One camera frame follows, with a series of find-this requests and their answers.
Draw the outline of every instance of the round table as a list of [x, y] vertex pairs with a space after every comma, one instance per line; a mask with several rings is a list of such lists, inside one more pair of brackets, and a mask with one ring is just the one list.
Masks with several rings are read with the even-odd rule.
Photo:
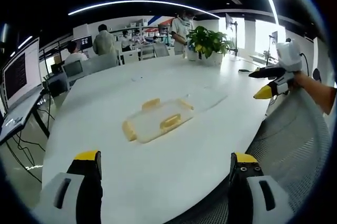
[[[238, 73], [256, 67], [230, 55], [221, 67], [169, 56], [79, 79], [51, 130], [43, 187], [66, 172], [77, 154], [97, 149], [102, 154], [102, 223], [164, 223], [182, 214], [228, 175], [231, 153], [247, 150], [264, 119], [269, 100], [253, 95], [268, 80]], [[142, 103], [205, 87], [226, 98], [148, 144], [127, 141], [122, 122]]]

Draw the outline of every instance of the white flower pot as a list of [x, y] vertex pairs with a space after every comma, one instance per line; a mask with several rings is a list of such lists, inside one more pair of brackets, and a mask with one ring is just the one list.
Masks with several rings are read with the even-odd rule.
[[202, 63], [208, 66], [221, 66], [223, 54], [213, 52], [209, 58], [206, 58], [204, 54], [202, 54]]
[[198, 53], [197, 52], [194, 52], [192, 50], [187, 50], [187, 59], [189, 61], [196, 61], [198, 59]]

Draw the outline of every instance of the green leaves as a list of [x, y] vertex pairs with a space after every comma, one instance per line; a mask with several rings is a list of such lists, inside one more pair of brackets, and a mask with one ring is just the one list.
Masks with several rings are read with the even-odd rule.
[[226, 34], [208, 30], [203, 26], [192, 30], [187, 37], [191, 39], [190, 44], [194, 51], [203, 52], [206, 58], [209, 58], [212, 52], [226, 54], [229, 48], [234, 47], [233, 42], [227, 40]]

